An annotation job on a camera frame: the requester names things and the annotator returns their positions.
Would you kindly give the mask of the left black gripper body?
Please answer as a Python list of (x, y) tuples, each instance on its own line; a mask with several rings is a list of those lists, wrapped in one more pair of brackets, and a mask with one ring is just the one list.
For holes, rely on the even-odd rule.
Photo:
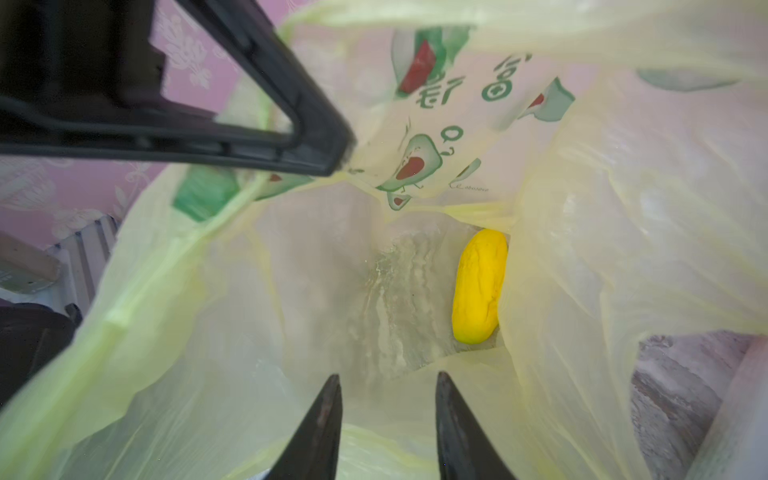
[(154, 13), (152, 1), (2, 2), (2, 95), (212, 118), (162, 95), (166, 56), (149, 40)]

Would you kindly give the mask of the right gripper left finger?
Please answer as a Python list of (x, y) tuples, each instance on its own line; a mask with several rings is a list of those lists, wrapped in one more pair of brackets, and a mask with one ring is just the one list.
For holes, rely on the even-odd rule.
[(343, 402), (338, 374), (328, 377), (267, 480), (333, 480), (342, 432)]

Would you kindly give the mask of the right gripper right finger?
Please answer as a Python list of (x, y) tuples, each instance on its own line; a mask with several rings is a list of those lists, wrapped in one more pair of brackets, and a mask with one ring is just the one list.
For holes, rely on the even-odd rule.
[(445, 371), (437, 377), (435, 407), (441, 479), (516, 479)]

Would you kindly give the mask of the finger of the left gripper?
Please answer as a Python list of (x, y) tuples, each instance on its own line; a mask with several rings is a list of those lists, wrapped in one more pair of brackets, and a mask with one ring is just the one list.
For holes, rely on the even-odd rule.
[(77, 97), (25, 102), (1, 93), (5, 155), (138, 160), (327, 177), (355, 137), (252, 1), (187, 1), (184, 9), (288, 117), (288, 133)]

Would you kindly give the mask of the small yellow fruit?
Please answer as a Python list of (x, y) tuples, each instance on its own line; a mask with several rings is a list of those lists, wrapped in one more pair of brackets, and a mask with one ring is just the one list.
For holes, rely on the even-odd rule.
[(452, 309), (452, 329), (457, 341), (481, 344), (498, 327), (507, 254), (506, 236), (490, 229), (477, 232), (464, 248)]

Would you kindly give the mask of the yellow-green plastic bag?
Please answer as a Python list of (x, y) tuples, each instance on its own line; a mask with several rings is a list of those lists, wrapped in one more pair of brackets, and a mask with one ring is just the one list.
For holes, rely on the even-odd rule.
[[(5, 479), (247, 479), (327, 377), (341, 479), (435, 479), (449, 373), (521, 479), (654, 479), (662, 338), (767, 339), (763, 1), (317, 1), (279, 35), (352, 127), (326, 178), (167, 166), (72, 344), (1, 414)], [(461, 254), (508, 254), (454, 338)]]

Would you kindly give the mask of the white plastic basket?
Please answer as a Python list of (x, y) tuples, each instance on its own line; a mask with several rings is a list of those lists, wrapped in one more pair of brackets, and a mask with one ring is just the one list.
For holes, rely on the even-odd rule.
[(695, 457), (688, 479), (767, 477), (767, 339), (754, 339)]

